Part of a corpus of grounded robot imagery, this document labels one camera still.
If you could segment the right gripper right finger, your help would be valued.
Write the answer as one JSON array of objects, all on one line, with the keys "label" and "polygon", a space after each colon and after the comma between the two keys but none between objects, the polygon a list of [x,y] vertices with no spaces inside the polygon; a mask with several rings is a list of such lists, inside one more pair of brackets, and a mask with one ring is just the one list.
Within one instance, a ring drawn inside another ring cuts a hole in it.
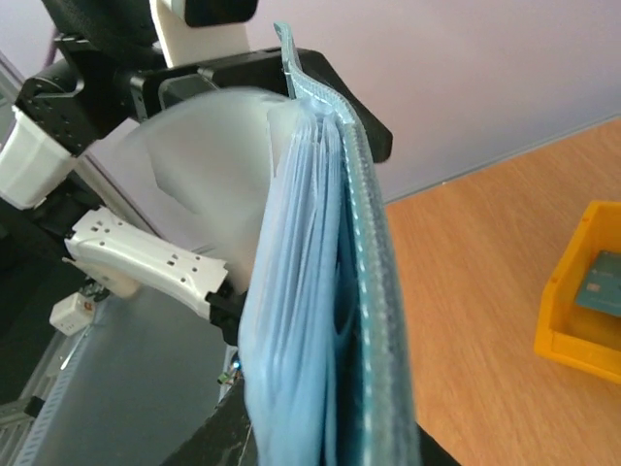
[{"label": "right gripper right finger", "polygon": [[423,466],[460,466],[427,431],[418,427],[420,454]]}]

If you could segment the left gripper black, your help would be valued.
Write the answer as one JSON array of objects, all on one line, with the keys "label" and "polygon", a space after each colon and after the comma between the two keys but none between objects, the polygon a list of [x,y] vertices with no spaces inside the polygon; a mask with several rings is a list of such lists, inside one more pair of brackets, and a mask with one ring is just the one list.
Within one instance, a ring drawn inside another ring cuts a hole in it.
[{"label": "left gripper black", "polygon": [[[393,134],[347,87],[316,50],[296,50],[291,56],[290,81],[297,98],[332,106],[346,122],[357,121],[365,131],[374,163],[386,162]],[[251,51],[135,75],[135,120],[145,121],[161,111],[202,93],[230,87],[256,87],[288,94],[278,49]]]}]

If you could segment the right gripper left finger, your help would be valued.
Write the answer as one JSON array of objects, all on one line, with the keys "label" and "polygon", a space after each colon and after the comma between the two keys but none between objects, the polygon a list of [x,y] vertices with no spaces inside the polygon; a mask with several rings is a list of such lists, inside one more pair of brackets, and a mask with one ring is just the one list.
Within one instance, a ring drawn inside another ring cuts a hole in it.
[{"label": "right gripper left finger", "polygon": [[165,461],[166,466],[258,464],[252,424],[245,407],[245,381],[237,379],[213,414]]}]

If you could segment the blue leather card holder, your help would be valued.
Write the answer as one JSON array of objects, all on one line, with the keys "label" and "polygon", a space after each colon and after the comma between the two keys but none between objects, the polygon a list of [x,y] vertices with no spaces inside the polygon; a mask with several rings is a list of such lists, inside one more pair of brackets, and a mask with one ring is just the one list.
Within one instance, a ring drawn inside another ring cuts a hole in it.
[{"label": "blue leather card holder", "polygon": [[369,143],[303,108],[271,182],[242,314],[245,407],[261,465],[419,465],[401,289]]}]

